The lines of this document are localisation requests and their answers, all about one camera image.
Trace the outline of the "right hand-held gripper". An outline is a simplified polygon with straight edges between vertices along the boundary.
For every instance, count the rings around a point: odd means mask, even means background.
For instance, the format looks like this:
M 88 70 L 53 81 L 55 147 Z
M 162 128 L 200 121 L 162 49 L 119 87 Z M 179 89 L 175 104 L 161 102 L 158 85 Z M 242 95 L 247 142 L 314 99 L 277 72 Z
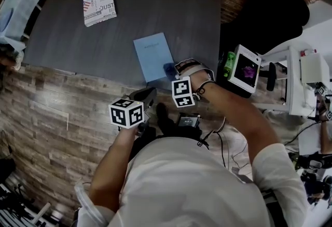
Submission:
M 195 105 L 196 100 L 201 100 L 201 92 L 204 84 L 214 82 L 214 72 L 201 62 L 189 58 L 174 65 L 175 80 L 172 84 L 172 99 L 176 107 L 188 107 Z M 199 71 L 205 71 L 209 79 L 200 86 L 197 91 L 191 88 L 190 76 Z

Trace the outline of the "dark blue cloth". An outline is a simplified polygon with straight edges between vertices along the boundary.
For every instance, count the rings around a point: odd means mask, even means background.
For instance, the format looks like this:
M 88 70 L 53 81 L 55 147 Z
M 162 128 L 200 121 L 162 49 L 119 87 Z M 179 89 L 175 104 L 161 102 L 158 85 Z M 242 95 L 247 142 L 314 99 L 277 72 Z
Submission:
M 176 77 L 177 72 L 174 67 L 174 63 L 166 63 L 163 65 L 164 72 L 168 78 L 171 80 Z

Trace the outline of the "light blue notebook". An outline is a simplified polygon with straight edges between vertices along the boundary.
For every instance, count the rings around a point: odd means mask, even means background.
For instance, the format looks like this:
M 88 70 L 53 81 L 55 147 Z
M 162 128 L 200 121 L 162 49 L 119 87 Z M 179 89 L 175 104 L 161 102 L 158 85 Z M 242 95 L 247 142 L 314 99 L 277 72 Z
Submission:
M 147 83 L 166 77 L 164 65 L 173 63 L 164 33 L 133 41 L 144 79 Z

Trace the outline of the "person's right forearm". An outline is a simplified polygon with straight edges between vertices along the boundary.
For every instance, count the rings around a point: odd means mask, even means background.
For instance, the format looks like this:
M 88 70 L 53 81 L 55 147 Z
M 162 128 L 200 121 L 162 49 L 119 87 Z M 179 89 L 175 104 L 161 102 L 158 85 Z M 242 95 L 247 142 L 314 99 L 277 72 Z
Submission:
M 250 101 L 217 84 L 213 90 L 205 92 L 203 97 L 246 138 L 251 163 L 263 149 L 279 142 L 272 126 Z

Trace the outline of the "person's left forearm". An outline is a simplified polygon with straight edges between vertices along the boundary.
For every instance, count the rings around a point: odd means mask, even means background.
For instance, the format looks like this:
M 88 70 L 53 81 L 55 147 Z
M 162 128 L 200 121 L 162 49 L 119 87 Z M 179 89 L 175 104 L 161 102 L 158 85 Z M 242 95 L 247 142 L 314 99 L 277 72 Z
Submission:
M 89 197 L 94 205 L 106 207 L 113 212 L 119 209 L 120 191 L 136 133 L 136 127 L 121 129 L 97 166 L 89 189 Z

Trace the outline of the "person's right hand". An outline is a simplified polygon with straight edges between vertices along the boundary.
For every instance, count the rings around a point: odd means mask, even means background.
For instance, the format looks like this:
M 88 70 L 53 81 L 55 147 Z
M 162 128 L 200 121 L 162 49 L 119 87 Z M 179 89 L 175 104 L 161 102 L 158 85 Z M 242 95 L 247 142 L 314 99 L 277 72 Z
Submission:
M 204 70 L 200 70 L 190 75 L 192 89 L 196 91 L 198 87 L 205 81 L 210 80 L 208 73 Z M 215 88 L 214 83 L 208 83 L 204 86 L 206 92 L 211 91 Z

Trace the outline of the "black wrist band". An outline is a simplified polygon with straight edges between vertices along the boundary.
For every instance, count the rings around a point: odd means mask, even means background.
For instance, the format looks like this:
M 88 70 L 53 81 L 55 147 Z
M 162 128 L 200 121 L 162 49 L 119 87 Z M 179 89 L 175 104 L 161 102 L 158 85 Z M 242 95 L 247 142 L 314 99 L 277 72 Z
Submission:
M 203 82 L 198 89 L 195 92 L 195 97 L 197 98 L 198 101 L 200 101 L 202 99 L 202 95 L 205 93 L 205 89 L 204 86 L 208 83 L 215 83 L 213 80 L 207 80 L 205 82 Z

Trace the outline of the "person's black trousers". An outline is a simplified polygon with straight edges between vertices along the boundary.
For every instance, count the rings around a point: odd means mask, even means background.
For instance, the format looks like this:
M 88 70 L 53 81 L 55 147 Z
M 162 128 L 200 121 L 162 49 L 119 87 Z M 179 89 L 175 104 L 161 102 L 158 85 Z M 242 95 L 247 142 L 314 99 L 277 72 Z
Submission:
M 162 135 L 156 135 L 156 129 L 148 126 L 143 135 L 138 137 L 133 144 L 129 161 L 131 161 L 145 146 L 158 138 L 164 137 L 184 137 L 190 138 L 198 142 L 198 146 L 205 145 L 209 149 L 209 144 L 201 139 L 202 131 L 198 127 L 199 118 L 196 118 L 196 123 L 192 125 L 180 125 L 188 118 L 184 113 L 180 113 L 177 122 L 169 118 L 168 110 L 165 104 L 159 103 L 156 107 L 157 124 L 162 132 Z

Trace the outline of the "green bottle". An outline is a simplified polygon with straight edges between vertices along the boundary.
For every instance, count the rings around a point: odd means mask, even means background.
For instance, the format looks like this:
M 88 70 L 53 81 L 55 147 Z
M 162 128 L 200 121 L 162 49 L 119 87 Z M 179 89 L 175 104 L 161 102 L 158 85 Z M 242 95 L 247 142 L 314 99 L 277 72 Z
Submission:
M 227 59 L 226 59 L 226 63 L 224 65 L 224 69 L 223 69 L 224 77 L 226 77 L 226 78 L 230 77 L 232 70 L 233 70 L 233 64 L 234 64 L 235 59 L 236 59 L 236 55 L 234 52 L 230 51 L 227 53 Z

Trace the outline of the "black waist device with screen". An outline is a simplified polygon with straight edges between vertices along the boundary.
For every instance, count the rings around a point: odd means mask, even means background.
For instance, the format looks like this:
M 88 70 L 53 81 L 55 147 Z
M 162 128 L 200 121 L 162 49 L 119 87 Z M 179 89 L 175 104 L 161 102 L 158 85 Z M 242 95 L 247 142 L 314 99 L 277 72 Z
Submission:
M 197 127 L 199 124 L 200 115 L 198 113 L 184 113 L 180 112 L 177 119 L 177 126 Z

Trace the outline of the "black covered chair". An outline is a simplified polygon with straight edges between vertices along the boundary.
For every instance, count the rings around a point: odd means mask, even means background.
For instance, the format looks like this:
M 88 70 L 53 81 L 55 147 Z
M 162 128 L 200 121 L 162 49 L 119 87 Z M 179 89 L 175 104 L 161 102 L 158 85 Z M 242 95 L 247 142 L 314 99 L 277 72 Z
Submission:
M 264 55 L 299 37 L 309 17 L 305 0 L 246 0 L 234 20 L 221 24 L 219 54 L 242 45 Z

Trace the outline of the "person's white shirt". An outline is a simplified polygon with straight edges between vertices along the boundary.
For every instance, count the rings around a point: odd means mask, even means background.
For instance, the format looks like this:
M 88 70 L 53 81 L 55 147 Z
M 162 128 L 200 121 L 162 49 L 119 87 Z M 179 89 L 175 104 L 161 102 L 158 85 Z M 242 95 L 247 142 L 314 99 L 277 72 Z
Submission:
M 266 191 L 276 197 L 276 215 L 287 227 L 302 227 L 306 217 L 303 183 L 280 143 L 255 156 L 248 183 L 189 138 L 160 138 L 128 168 L 119 210 L 87 207 L 85 198 L 77 227 L 277 227 Z

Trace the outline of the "white printed book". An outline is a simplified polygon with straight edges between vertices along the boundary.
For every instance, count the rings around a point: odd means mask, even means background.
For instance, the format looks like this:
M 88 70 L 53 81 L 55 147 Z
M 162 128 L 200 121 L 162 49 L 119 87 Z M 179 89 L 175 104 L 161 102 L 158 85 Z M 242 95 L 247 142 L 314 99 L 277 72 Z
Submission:
M 83 0 L 83 10 L 86 27 L 117 17 L 114 0 Z

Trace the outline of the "white desk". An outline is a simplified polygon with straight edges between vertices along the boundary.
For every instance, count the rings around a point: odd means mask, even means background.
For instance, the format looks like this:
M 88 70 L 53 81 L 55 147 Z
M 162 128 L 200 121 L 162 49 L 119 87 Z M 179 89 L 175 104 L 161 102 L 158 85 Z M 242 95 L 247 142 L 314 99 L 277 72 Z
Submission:
M 287 85 L 286 85 L 286 102 L 281 104 L 255 103 L 259 109 L 274 110 L 287 112 L 290 115 L 314 117 L 316 112 L 316 92 L 320 95 L 330 91 L 329 86 L 319 83 L 302 83 L 301 81 L 301 52 L 292 47 L 288 49 L 265 54 L 262 58 L 262 65 L 268 65 L 270 62 L 276 63 L 281 61 L 287 62 Z M 322 84 L 316 91 L 316 84 Z

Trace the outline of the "cream box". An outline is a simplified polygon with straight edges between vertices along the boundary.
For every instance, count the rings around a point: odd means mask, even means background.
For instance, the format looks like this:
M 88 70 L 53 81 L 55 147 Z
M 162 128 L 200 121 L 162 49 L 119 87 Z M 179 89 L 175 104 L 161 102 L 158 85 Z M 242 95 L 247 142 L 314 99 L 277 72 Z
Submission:
M 323 56 L 314 53 L 300 58 L 302 83 L 319 83 L 329 86 L 329 66 Z

